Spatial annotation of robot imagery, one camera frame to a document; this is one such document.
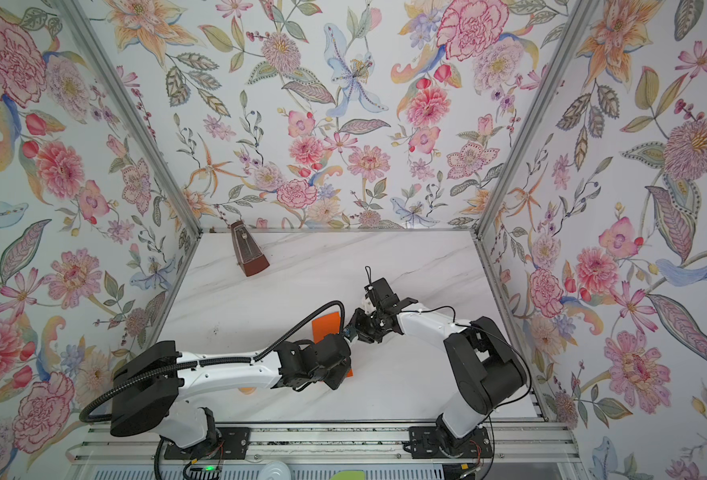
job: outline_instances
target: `wooden metronome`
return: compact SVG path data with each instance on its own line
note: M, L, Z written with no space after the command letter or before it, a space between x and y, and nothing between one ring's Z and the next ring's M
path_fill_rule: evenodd
M242 268L244 275L259 274L268 268L268 259L263 255L260 246L255 243L243 221L239 220L231 224L231 238L234 240L236 261Z

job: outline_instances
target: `orange lily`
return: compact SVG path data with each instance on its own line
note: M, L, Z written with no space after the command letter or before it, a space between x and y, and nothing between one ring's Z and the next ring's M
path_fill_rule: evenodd
M199 176L199 180L204 180L205 178L209 177L210 183L214 182L214 188L212 189L212 193L210 194L210 197L214 195L214 191L218 189L218 173L221 174L226 174L226 175L231 175L232 177L236 178L242 178L240 175L232 174L231 172L227 172L223 170L221 167L225 164L230 164L230 161L224 161L220 164L213 164L212 163L212 156L209 153L209 148L207 148L207 143L204 141L202 138L202 144L205 146L205 154L207 155L207 164L199 168L198 170L195 170L194 173L191 174L191 179L188 181L188 185L186 188L190 187L191 184L194 182L194 177L197 175Z
M524 207L527 207L527 210L529 210L529 222L532 225L532 228L535 228L535 221L532 219L532 204L535 204L537 206L540 206L537 200L535 200L534 197L532 197L532 194L535 193L535 190L540 186L540 181L543 179L543 175L545 175L546 168L543 168L543 173L540 174L540 178L538 179L537 183L529 189L529 191L524 191L524 189L516 187L513 190L511 190L508 195L511 194L516 194L516 199L519 201L519 203L512 208L516 208L517 210L513 212L509 216L515 216L518 215L519 212L524 210Z

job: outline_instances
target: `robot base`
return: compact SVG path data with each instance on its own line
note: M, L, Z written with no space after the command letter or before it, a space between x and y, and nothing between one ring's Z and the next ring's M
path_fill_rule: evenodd
M445 455L443 450L439 448L437 442L436 427L410 427L409 428L409 452L412 458L477 458L479 452L477 447L482 449L481 458L492 458L493 449L489 444L486 428L477 428L471 433L471 437L466 440L452 456Z

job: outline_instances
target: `orange paper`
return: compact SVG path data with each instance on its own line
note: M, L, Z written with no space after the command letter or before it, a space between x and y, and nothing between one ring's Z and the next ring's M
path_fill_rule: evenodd
M335 312L320 316L311 322L311 327L314 329L314 343L319 343L330 333L338 333L340 331L340 313ZM350 376L354 376L354 370L349 370L346 378Z

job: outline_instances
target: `flower stem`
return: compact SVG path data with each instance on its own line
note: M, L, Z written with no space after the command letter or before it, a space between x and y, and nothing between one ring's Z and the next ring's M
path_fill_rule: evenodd
M107 313L110 313L111 316L117 316L117 315L118 315L117 312L114 312L113 310L109 309L109 307L107 307L107 306L103 305L102 303L100 303L100 301L99 301L98 299L96 299L94 295L88 296L87 299L88 299L90 302L95 303L97 306L99 306L100 308L102 308L103 310L105 310Z
M586 382L585 385L580 388L580 393L587 392L589 387L593 386L595 383L599 383L601 380L608 380L611 378L612 378L612 375L610 375L609 370L605 370L605 371L599 373L594 378L590 379L588 382Z

